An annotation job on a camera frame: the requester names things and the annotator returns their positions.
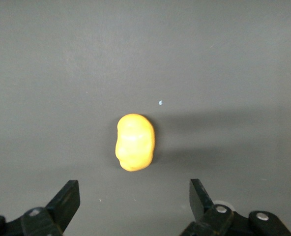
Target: gray surface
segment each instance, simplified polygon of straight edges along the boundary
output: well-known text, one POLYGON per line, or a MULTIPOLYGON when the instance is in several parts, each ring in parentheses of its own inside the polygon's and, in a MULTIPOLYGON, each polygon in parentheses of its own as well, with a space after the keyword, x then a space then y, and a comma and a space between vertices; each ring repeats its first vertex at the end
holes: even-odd
POLYGON ((65 235, 176 236, 190 178, 291 229, 291 1, 0 1, 0 214, 78 179, 65 235), (135 173, 128 113, 157 135, 135 173))

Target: yellow clay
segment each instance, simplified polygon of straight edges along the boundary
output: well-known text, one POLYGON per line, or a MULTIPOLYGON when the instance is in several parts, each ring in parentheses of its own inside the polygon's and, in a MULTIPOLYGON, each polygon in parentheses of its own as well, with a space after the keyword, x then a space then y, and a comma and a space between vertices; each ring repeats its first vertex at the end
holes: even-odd
POLYGON ((116 157, 127 171, 138 171, 150 165, 155 145, 152 124, 143 116, 128 114, 117 124, 116 157))

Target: black metal bracket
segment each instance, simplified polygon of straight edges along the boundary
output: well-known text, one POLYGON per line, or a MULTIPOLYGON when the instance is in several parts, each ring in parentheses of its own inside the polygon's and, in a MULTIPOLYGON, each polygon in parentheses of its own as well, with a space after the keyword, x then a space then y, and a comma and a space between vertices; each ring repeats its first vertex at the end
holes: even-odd
POLYGON ((249 218, 223 205, 214 205, 199 179, 191 179, 190 207, 195 217, 180 236, 291 236, 274 214, 252 211, 249 218))
POLYGON ((62 236, 79 206, 79 183, 70 180, 45 207, 30 209, 8 223, 0 215, 0 236, 62 236))

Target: silver screw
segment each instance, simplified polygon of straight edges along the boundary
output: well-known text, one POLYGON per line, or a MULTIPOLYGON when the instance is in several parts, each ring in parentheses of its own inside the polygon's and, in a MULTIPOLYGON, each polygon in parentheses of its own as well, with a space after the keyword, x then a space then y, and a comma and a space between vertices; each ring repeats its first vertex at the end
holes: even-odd
POLYGON ((217 207, 216 207, 216 210, 217 210, 219 213, 225 213, 225 212, 228 211, 224 206, 217 206, 217 207))
POLYGON ((266 214, 262 213, 262 212, 258 212, 256 214, 256 217, 258 219, 260 219, 260 220, 263 220, 263 221, 267 221, 269 219, 269 217, 266 214))
POLYGON ((31 216, 31 217, 33 217, 33 216, 36 216, 36 215, 38 215, 39 214, 39 210, 38 209, 34 209, 33 211, 31 211, 30 213, 29 213, 29 216, 31 216))

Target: yellow toy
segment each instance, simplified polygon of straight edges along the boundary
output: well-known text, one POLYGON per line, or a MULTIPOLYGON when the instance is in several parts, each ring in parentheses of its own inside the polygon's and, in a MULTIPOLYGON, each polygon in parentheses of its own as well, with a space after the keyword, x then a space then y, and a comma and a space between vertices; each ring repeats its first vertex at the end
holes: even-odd
POLYGON ((152 162, 155 136, 152 124, 143 116, 128 114, 117 124, 116 157, 127 171, 144 169, 152 162))

